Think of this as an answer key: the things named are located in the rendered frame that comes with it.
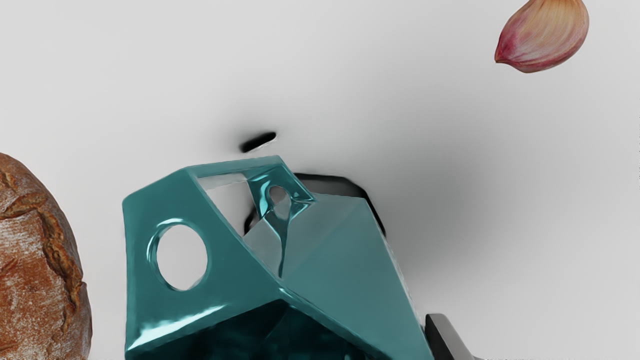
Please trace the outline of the teal faceted mug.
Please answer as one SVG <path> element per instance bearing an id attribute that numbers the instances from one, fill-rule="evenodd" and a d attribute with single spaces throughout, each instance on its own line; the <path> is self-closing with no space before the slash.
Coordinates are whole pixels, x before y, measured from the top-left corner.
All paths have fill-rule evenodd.
<path id="1" fill-rule="evenodd" d="M 368 203 L 311 193 L 278 156 L 185 167 L 122 208 L 125 360 L 435 360 Z M 157 261 L 174 226 L 207 257 L 183 291 Z"/>

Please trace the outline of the pink garlic clove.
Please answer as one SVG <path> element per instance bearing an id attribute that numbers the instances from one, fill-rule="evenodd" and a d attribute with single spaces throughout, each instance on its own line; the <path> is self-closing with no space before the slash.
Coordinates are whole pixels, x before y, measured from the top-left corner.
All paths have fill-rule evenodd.
<path id="1" fill-rule="evenodd" d="M 583 0 L 528 0 L 503 26 L 494 62 L 525 74 L 555 68 L 580 50 L 589 27 Z"/>

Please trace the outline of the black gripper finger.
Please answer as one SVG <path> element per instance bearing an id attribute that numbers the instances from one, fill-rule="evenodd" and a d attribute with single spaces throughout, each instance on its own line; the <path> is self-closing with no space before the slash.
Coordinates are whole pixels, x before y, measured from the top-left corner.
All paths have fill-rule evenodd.
<path id="1" fill-rule="evenodd" d="M 445 314 L 426 314 L 424 333 L 434 360 L 477 360 Z"/>

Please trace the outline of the brown crusty bread loaf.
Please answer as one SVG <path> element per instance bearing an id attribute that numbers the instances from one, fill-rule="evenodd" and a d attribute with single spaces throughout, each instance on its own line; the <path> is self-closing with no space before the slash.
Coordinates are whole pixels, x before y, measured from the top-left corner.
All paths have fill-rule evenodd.
<path id="1" fill-rule="evenodd" d="M 88 360 L 91 341 L 66 215 L 22 162 L 0 153 L 0 360 Z"/>

